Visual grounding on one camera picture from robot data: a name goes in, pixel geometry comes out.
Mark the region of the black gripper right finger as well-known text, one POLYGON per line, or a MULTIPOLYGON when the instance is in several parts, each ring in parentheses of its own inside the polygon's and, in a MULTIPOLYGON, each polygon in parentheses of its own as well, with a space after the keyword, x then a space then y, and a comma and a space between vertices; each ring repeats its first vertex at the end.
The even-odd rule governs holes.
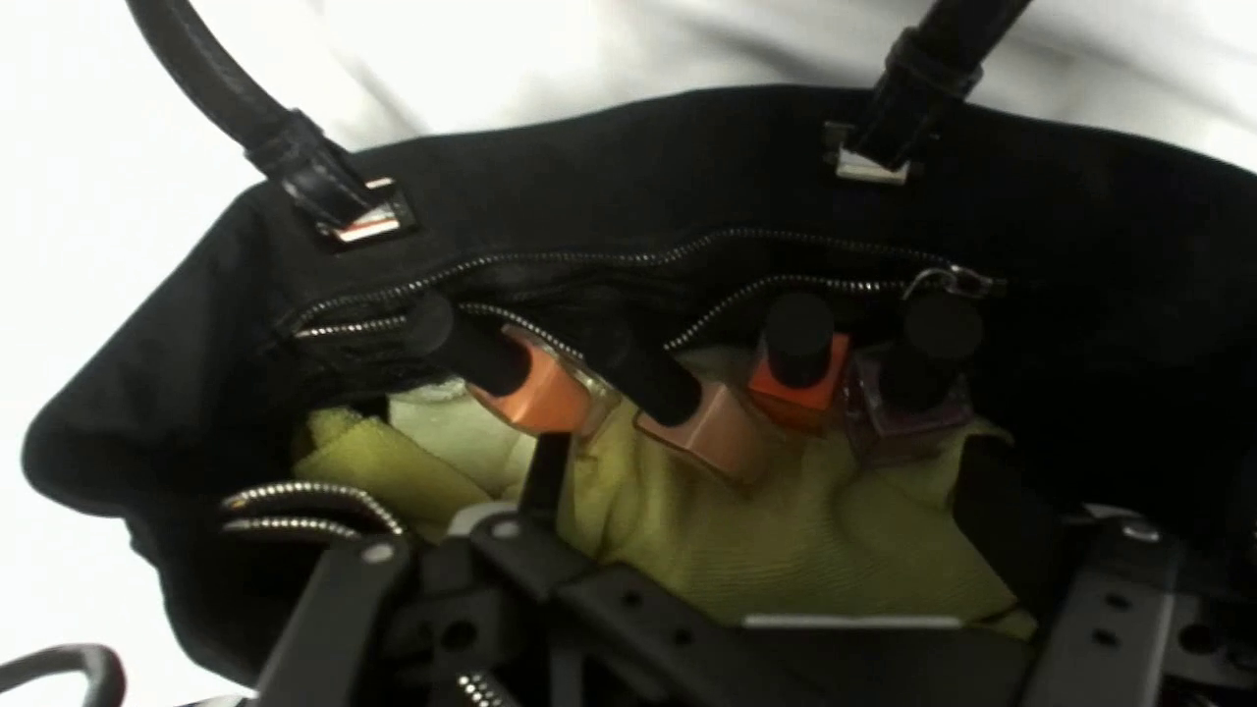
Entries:
POLYGON ((1157 707, 1181 545, 1113 519, 1058 607, 1017 707, 1157 707))

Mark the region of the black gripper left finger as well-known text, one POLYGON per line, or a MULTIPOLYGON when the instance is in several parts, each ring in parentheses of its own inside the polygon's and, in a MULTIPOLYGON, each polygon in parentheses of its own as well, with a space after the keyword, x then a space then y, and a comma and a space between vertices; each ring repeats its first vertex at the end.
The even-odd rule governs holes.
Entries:
POLYGON ((254 500, 309 505, 254 532, 323 548, 251 707, 733 707, 733 636, 641 570, 580 557, 545 501, 476 505, 429 540, 352 481, 254 500))

